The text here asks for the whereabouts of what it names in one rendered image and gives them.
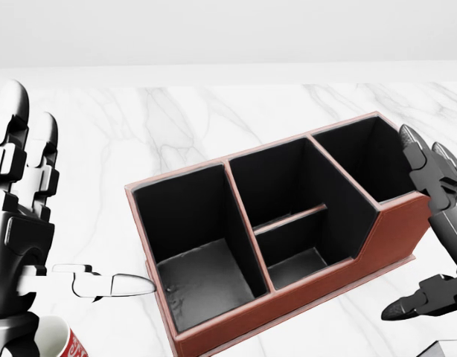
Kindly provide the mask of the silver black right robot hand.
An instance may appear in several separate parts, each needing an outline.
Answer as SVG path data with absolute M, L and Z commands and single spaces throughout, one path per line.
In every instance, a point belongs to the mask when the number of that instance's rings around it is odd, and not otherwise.
M 399 130 L 403 153 L 416 189 L 430 197 L 429 224 L 457 266 L 457 158 L 444 145 L 429 147 L 410 126 Z M 419 315 L 440 316 L 457 310 L 457 276 L 437 274 L 419 283 L 412 295 L 401 297 L 382 312 L 384 321 Z

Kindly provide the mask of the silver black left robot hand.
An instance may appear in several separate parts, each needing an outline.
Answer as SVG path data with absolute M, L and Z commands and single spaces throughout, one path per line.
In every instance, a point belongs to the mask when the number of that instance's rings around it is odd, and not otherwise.
M 54 237 L 48 197 L 57 191 L 58 126 L 44 113 L 29 128 L 29 97 L 16 80 L 0 93 L 0 319 L 27 312 L 36 293 L 68 280 L 70 291 L 94 301 L 150 294 L 155 284 L 130 274 L 101 276 L 88 265 L 45 271 Z

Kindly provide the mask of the red-brown desk caddy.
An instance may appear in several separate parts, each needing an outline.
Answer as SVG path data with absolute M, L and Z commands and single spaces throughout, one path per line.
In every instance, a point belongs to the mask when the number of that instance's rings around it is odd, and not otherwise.
M 411 260 L 428 228 L 378 112 L 126 186 L 175 357 L 210 356 Z

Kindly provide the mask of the flat grey book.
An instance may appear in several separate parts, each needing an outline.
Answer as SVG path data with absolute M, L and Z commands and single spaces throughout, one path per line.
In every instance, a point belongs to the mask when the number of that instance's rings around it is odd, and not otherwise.
M 445 340 L 435 341 L 416 357 L 447 357 L 443 348 L 444 342 Z

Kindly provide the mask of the red and white mug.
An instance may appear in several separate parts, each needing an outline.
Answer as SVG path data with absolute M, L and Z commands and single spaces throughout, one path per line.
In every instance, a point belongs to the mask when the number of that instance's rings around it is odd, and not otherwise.
M 89 357 L 68 323 L 55 315 L 39 319 L 34 340 L 40 357 Z

